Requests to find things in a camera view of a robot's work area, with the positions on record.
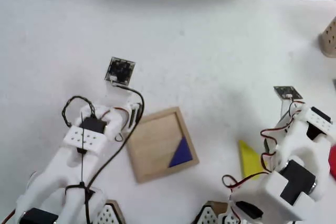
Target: white tabletop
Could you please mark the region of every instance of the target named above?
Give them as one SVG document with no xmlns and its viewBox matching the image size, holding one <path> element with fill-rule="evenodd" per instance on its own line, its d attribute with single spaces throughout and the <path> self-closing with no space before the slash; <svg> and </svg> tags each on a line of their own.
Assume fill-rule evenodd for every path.
<svg viewBox="0 0 336 224">
<path fill-rule="evenodd" d="M 200 163 L 138 185 L 124 150 L 95 185 L 127 223 L 190 223 L 207 200 L 226 201 L 221 176 L 241 178 L 237 141 L 261 152 L 259 131 L 279 120 L 273 86 L 295 86 L 336 118 L 336 59 L 317 40 L 335 10 L 329 0 L 0 0 L 0 217 L 56 152 L 67 99 L 105 94 L 112 56 L 136 62 L 130 86 L 145 114 L 180 107 Z M 335 201 L 330 177 L 305 223 L 333 223 Z"/>
</svg>

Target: wooden tray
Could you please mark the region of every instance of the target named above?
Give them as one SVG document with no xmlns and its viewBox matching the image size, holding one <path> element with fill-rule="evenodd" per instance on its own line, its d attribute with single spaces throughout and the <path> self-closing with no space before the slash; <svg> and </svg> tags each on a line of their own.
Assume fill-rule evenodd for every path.
<svg viewBox="0 0 336 224">
<path fill-rule="evenodd" d="M 183 137 L 192 159 L 169 167 Z M 199 163 L 178 107 L 145 116 L 127 146 L 138 183 L 176 173 Z"/>
</svg>

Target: wire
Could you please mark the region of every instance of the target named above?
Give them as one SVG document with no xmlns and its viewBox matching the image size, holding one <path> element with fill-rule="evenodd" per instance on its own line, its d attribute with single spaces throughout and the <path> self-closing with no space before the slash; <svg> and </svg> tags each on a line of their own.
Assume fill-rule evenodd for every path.
<svg viewBox="0 0 336 224">
<path fill-rule="evenodd" d="M 241 219 L 240 217 L 238 216 L 238 214 L 233 210 L 233 208 L 231 207 L 231 211 L 233 212 L 233 214 L 237 217 L 237 219 L 239 220 L 238 224 L 241 224 Z"/>
<path fill-rule="evenodd" d="M 118 88 L 121 88 L 121 89 L 125 89 L 125 90 L 128 90 L 128 91 L 131 91 L 133 93 L 136 93 L 140 99 L 141 99 L 141 102 L 142 102 L 142 110 L 140 112 L 140 119 L 142 118 L 142 115 L 143 115 L 143 111 L 144 111 L 144 108 L 145 108 L 145 100 L 142 96 L 142 94 L 135 90 L 135 89 L 131 89 L 129 87 L 126 87 L 126 86 L 120 86 L 118 84 L 115 85 L 116 87 Z M 101 173 L 102 170 L 104 170 L 104 168 L 121 152 L 121 150 L 124 148 L 124 146 L 126 145 L 126 143 L 128 142 L 128 139 L 130 139 L 132 133 L 134 132 L 134 130 L 137 128 L 137 125 L 139 124 L 140 122 L 140 119 L 138 121 L 136 121 L 135 123 L 135 126 L 134 128 L 131 130 L 131 132 L 128 134 L 128 136 L 126 137 L 125 141 L 122 143 L 122 145 L 119 147 L 119 149 L 99 168 L 99 170 L 95 173 L 95 175 L 91 178 L 88 186 L 85 188 L 85 210 L 86 210 L 86 222 L 87 224 L 90 224 L 91 221 L 90 221 L 90 216 L 89 216 L 89 202 L 88 202 L 88 191 L 89 191 L 89 188 L 91 187 L 91 185 L 93 184 L 93 182 L 96 180 L 96 178 L 98 177 L 98 175 Z"/>
<path fill-rule="evenodd" d="M 145 101 L 144 101 L 144 98 L 143 98 L 142 94 L 139 91 L 137 91 L 135 89 L 131 89 L 131 88 L 126 87 L 126 86 L 120 86 L 118 84 L 116 84 L 115 86 L 118 87 L 118 88 L 121 88 L 121 89 L 125 89 L 125 90 L 128 90 L 128 91 L 131 91 L 133 93 L 136 93 L 140 97 L 141 102 L 142 102 L 142 107 L 143 107 L 143 109 L 141 110 L 141 114 L 140 114 L 140 119 L 141 119 L 142 115 L 143 115 L 144 108 L 145 108 Z M 139 124 L 139 121 L 140 120 L 138 120 L 135 123 L 134 128 L 131 130 L 130 134 L 128 134 L 128 136 L 126 137 L 125 141 L 122 143 L 122 145 L 120 146 L 120 148 L 99 168 L 99 170 L 96 172 L 96 174 L 92 177 L 92 179 L 90 180 L 90 182 L 88 184 L 88 188 L 91 187 L 92 183 L 98 177 L 98 175 L 101 173 L 101 171 L 121 152 L 121 150 L 126 145 L 128 139 L 130 139 L 130 136 L 132 135 L 132 133 L 134 132 L 134 130 L 137 128 L 137 125 Z"/>
<path fill-rule="evenodd" d="M 1 222 L 1 224 L 7 223 L 14 214 L 15 214 L 15 209 Z"/>
<path fill-rule="evenodd" d="M 120 131 L 122 131 L 122 130 L 126 127 L 126 125 L 127 125 L 127 123 L 128 123 L 128 120 L 130 119 L 130 113 L 129 113 L 126 109 L 124 109 L 124 108 L 122 108 L 122 107 L 114 107 L 114 109 L 116 109 L 116 110 L 122 110 L 122 111 L 126 112 L 126 114 L 127 114 L 127 119 L 125 120 L 125 123 L 124 123 L 124 125 L 121 127 L 121 130 L 120 130 Z M 102 119 L 104 118 L 104 116 L 106 116 L 106 115 L 107 115 L 108 113 L 110 113 L 110 112 L 111 112 L 111 110 L 106 111 L 106 112 L 105 112 L 99 119 L 102 120 Z M 116 142 L 122 142 L 122 141 L 124 140 L 124 138 L 123 138 L 121 132 L 120 132 L 117 136 L 115 136 L 114 140 L 115 140 Z"/>
<path fill-rule="evenodd" d="M 83 125 L 83 113 L 81 113 L 81 119 L 82 119 L 82 128 L 83 128 L 83 132 L 82 132 L 82 171 L 81 171 L 81 181 L 83 181 L 83 161 L 84 161 L 84 125 Z"/>
<path fill-rule="evenodd" d="M 65 112 L 66 112 L 66 110 L 67 110 L 67 107 L 70 105 L 70 103 L 71 103 L 74 99 L 76 99 L 76 98 L 79 98 L 79 99 L 82 99 L 82 100 L 86 101 L 86 102 L 89 104 L 89 106 L 90 106 L 91 117 L 92 117 L 92 118 L 97 118 L 97 117 L 96 117 L 96 111 L 94 110 L 94 106 L 93 106 L 92 102 L 90 102 L 90 101 L 89 101 L 87 98 L 85 98 L 85 97 L 81 97 L 80 95 L 75 95 L 75 96 L 71 97 L 71 98 L 67 101 L 67 103 L 65 104 L 65 106 L 64 106 L 64 108 L 63 108 L 63 110 L 62 110 L 62 117 L 63 117 L 63 119 L 64 119 L 65 124 L 66 124 L 69 128 L 72 126 L 72 123 L 68 121 L 68 119 L 67 119 L 67 117 L 66 117 L 66 115 L 65 115 Z"/>
<path fill-rule="evenodd" d="M 251 178 L 253 178 L 253 177 L 257 176 L 257 175 L 260 175 L 260 174 L 267 174 L 267 175 L 268 175 L 269 173 L 267 173 L 267 172 L 254 173 L 254 174 L 251 174 L 251 175 L 247 176 L 246 178 L 242 179 L 242 180 L 239 181 L 239 182 L 237 182 L 237 180 L 236 180 L 233 176 L 231 176 L 231 175 L 229 175 L 229 174 L 226 174 L 226 175 L 224 175 L 224 176 L 222 177 L 222 182 L 223 182 L 223 184 L 224 184 L 225 187 L 227 187 L 227 188 L 229 188 L 229 189 L 234 189 L 234 188 L 236 188 L 236 187 L 238 187 L 238 186 L 241 186 L 244 182 L 248 181 L 249 179 L 251 179 Z M 228 184 L 226 184 L 226 183 L 224 182 L 224 178 L 226 178 L 226 177 L 232 179 L 235 183 L 234 183 L 233 185 L 228 185 Z"/>
<path fill-rule="evenodd" d="M 124 109 L 122 107 L 114 107 L 114 109 L 116 109 L 116 110 L 122 110 L 122 111 L 124 111 L 124 112 L 127 113 L 127 119 L 126 119 L 124 125 L 121 128 L 121 130 L 123 130 L 126 127 L 126 125 L 128 123 L 128 120 L 130 119 L 130 113 L 126 109 Z M 104 118 L 104 116 L 106 116 L 110 112 L 111 112 L 110 110 L 106 111 L 99 119 L 102 120 Z"/>
<path fill-rule="evenodd" d="M 126 127 L 126 125 L 128 123 L 128 120 L 130 119 L 130 113 L 126 109 L 124 109 L 122 107 L 114 107 L 114 108 L 116 110 L 122 110 L 122 111 L 126 112 L 126 114 L 127 114 L 127 120 L 126 120 L 125 124 L 123 125 L 123 127 L 121 128 L 121 130 L 123 130 Z"/>
<path fill-rule="evenodd" d="M 99 118 L 99 120 L 102 120 L 103 119 L 103 117 L 104 116 L 106 116 L 108 113 L 110 113 L 111 111 L 110 110 L 108 110 L 108 111 L 106 111 L 106 112 L 104 112 L 104 114 L 103 115 L 101 115 L 101 117 Z"/>
<path fill-rule="evenodd" d="M 260 161 L 261 161 L 261 166 L 263 167 L 264 170 L 268 171 L 269 173 L 271 173 L 272 171 L 269 170 L 267 167 L 266 167 L 266 164 L 264 162 L 264 156 L 269 156 L 269 157 L 272 157 L 275 155 L 276 152 L 273 152 L 272 154 L 270 153 L 267 153 L 267 152 L 264 152 L 261 154 L 260 156 Z"/>
<path fill-rule="evenodd" d="M 292 100 L 291 104 L 289 105 L 288 112 L 287 112 L 288 115 L 289 115 L 289 117 L 291 117 L 291 115 L 290 115 L 290 108 L 291 108 L 291 106 L 292 106 L 293 104 L 295 104 L 295 103 L 305 104 L 305 102 L 302 102 L 302 101 L 294 101 L 294 100 Z"/>
</svg>

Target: black object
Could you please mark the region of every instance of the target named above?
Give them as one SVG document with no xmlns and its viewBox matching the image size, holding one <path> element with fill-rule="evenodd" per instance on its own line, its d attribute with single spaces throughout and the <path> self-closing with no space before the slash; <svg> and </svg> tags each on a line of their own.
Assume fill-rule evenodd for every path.
<svg viewBox="0 0 336 224">
<path fill-rule="evenodd" d="M 70 123 L 70 122 L 68 121 L 67 116 L 65 115 L 65 113 L 66 113 L 66 111 L 67 111 L 67 107 L 70 105 L 70 103 L 71 103 L 74 99 L 77 99 L 77 98 L 78 98 L 78 99 L 82 99 L 83 101 L 86 101 L 86 102 L 89 104 L 89 106 L 90 106 L 91 117 L 92 117 L 92 118 L 97 118 L 97 117 L 96 117 L 96 110 L 95 110 L 95 108 L 94 108 L 92 102 L 89 101 L 89 99 L 87 99 L 87 98 L 85 98 L 85 97 L 82 97 L 82 96 L 80 96 L 80 95 L 74 95 L 73 97 L 71 97 L 71 98 L 67 101 L 67 103 L 65 104 L 65 106 L 64 106 L 64 108 L 63 108 L 63 110 L 62 110 L 62 117 L 63 117 L 63 119 L 64 119 L 65 124 L 66 124 L 69 128 L 72 126 L 72 123 Z"/>
<path fill-rule="evenodd" d="M 288 179 L 280 197 L 290 203 L 292 206 L 299 197 L 301 192 L 309 194 L 313 184 L 315 183 L 315 175 L 307 169 L 290 160 L 288 165 L 280 172 L 280 174 Z"/>
<path fill-rule="evenodd" d="M 104 134 L 105 126 L 107 122 L 93 118 L 93 117 L 87 117 L 84 119 L 84 121 L 80 124 L 80 128 L 84 128 L 86 130 L 98 132 L 101 134 Z"/>
<path fill-rule="evenodd" d="M 326 121 L 328 121 L 329 123 L 331 122 L 331 118 L 330 116 L 324 114 L 322 111 L 320 111 L 319 109 L 315 108 L 315 107 L 311 107 L 311 110 L 313 112 L 315 112 L 317 115 L 319 115 L 320 117 L 322 117 L 323 119 L 325 119 Z"/>
<path fill-rule="evenodd" d="M 20 224 L 53 224 L 58 215 L 46 212 L 37 208 L 32 208 L 22 216 Z"/>
<path fill-rule="evenodd" d="M 296 91 L 296 89 L 293 86 L 275 86 L 274 90 L 278 93 L 278 95 L 282 98 L 282 99 L 290 99 L 289 97 L 287 97 L 287 94 L 291 94 L 292 95 L 292 99 L 296 100 L 296 99 L 302 99 L 302 96 L 299 94 L 298 91 Z"/>
<path fill-rule="evenodd" d="M 258 219 L 263 216 L 263 211 L 257 208 L 255 205 L 252 205 L 245 201 L 236 202 L 236 206 L 239 207 L 244 213 L 249 215 L 252 219 Z"/>
<path fill-rule="evenodd" d="M 65 188 L 65 195 L 67 194 L 67 190 L 72 189 L 72 188 L 83 188 L 85 190 L 85 193 L 87 194 L 88 200 L 90 200 L 92 195 L 94 195 L 96 193 L 95 191 L 85 187 L 84 182 L 80 182 L 79 185 L 67 186 Z"/>
<path fill-rule="evenodd" d="M 116 77 L 117 80 L 113 80 L 113 82 L 127 86 L 130 83 L 134 66 L 133 61 L 112 57 L 105 80 L 110 81 L 110 77 Z"/>
<path fill-rule="evenodd" d="M 131 118 L 130 118 L 130 124 L 128 125 L 128 128 L 130 128 L 132 126 L 133 120 L 134 120 L 134 116 L 135 116 L 135 109 L 132 110 Z"/>
<path fill-rule="evenodd" d="M 323 119 L 325 119 L 327 122 L 331 123 L 331 118 L 327 116 L 326 114 L 324 114 L 319 109 L 315 107 L 311 107 L 311 110 L 315 112 L 317 115 L 319 115 L 320 117 L 322 117 Z M 307 130 L 307 137 L 309 137 L 309 139 L 314 140 L 318 135 L 325 134 L 325 132 L 321 131 L 319 128 L 312 125 L 311 123 L 308 123 L 308 124 L 309 125 L 308 125 L 308 130 Z"/>
</svg>

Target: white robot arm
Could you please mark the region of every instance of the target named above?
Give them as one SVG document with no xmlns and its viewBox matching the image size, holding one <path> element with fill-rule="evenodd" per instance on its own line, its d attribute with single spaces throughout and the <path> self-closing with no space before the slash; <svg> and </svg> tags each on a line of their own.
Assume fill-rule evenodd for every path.
<svg viewBox="0 0 336 224">
<path fill-rule="evenodd" d="M 115 87 L 120 88 L 138 93 L 125 86 Z M 85 224 L 95 220 L 107 199 L 92 183 L 122 149 L 139 122 L 144 109 L 140 97 L 142 103 L 124 100 L 118 106 L 84 106 L 74 125 L 65 118 L 70 129 L 45 171 L 34 176 L 18 198 L 15 223 Z M 115 141 L 123 143 L 110 157 Z M 57 190 L 63 193 L 58 213 L 42 210 L 42 204 Z"/>
<path fill-rule="evenodd" d="M 268 168 L 264 164 L 266 172 L 257 180 L 227 185 L 233 191 L 230 204 L 250 223 L 306 220 L 327 188 L 328 157 L 336 128 L 329 116 L 303 104 L 290 106 L 276 128 L 266 131 L 269 134 L 262 132 L 262 136 L 272 140 L 265 140 Z"/>
</svg>

